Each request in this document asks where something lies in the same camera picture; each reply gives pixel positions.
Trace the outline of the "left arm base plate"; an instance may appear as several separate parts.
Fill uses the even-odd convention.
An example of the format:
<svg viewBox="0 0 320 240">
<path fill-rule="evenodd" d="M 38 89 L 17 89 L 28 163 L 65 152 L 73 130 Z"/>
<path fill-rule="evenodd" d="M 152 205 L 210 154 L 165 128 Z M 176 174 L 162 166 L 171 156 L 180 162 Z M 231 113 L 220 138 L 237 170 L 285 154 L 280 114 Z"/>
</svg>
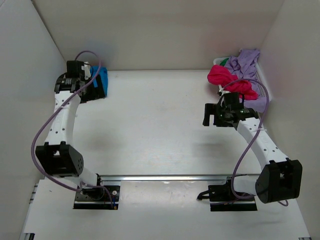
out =
<svg viewBox="0 0 320 240">
<path fill-rule="evenodd" d="M 120 185 L 105 185 L 108 193 L 102 188 L 85 188 L 75 193 L 73 209 L 75 210 L 118 210 Z"/>
</svg>

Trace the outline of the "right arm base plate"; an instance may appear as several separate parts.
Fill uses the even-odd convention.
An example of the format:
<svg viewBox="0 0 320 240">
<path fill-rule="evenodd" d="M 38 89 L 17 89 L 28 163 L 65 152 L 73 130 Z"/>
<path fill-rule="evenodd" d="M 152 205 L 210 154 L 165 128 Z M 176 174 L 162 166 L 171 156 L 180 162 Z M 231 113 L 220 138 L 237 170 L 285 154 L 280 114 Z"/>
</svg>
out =
<svg viewBox="0 0 320 240">
<path fill-rule="evenodd" d="M 196 200 L 208 200 L 211 212 L 255 212 L 258 210 L 254 198 L 237 198 L 227 183 L 208 185 L 207 190 L 200 192 Z"/>
</svg>

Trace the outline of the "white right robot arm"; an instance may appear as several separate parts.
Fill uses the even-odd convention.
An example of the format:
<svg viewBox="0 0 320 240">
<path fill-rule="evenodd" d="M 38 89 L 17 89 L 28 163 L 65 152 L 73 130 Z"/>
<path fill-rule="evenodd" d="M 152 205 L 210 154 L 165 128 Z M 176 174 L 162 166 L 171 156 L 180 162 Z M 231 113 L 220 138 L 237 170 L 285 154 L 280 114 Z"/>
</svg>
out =
<svg viewBox="0 0 320 240">
<path fill-rule="evenodd" d="M 222 94 L 218 103 L 206 103 L 203 126 L 234 128 L 247 142 L 247 147 L 236 163 L 231 177 L 224 185 L 229 200 L 250 200 L 258 197 L 264 203 L 286 202 L 300 195 L 303 166 L 291 160 L 273 142 L 262 126 L 262 118 L 252 108 L 244 106 L 244 98 L 237 93 Z M 240 163 L 252 150 L 261 167 L 257 179 L 237 174 Z"/>
</svg>

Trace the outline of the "blue t shirt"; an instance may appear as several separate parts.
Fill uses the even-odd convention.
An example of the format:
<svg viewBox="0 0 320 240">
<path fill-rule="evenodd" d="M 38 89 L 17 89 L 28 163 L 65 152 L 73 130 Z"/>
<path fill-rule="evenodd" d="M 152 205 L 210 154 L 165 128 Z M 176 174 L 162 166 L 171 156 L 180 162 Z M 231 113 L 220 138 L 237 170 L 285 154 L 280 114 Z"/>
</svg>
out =
<svg viewBox="0 0 320 240">
<path fill-rule="evenodd" d="M 108 70 L 102 66 L 95 80 L 90 85 L 91 92 L 96 99 L 107 97 L 108 94 Z"/>
</svg>

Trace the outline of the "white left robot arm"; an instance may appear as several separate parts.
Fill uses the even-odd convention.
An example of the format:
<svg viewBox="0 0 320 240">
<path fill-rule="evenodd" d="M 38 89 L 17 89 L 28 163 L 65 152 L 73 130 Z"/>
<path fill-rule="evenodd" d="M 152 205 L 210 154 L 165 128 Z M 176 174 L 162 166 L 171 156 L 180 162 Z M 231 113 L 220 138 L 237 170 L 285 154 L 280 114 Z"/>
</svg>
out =
<svg viewBox="0 0 320 240">
<path fill-rule="evenodd" d="M 107 96 L 108 74 L 100 64 L 79 60 L 69 60 L 66 67 L 54 86 L 54 112 L 32 141 L 31 158 L 56 184 L 75 192 L 87 188 L 93 199 L 99 199 L 105 187 L 99 175 L 84 166 L 84 157 L 73 144 L 73 131 L 79 105 Z"/>
</svg>

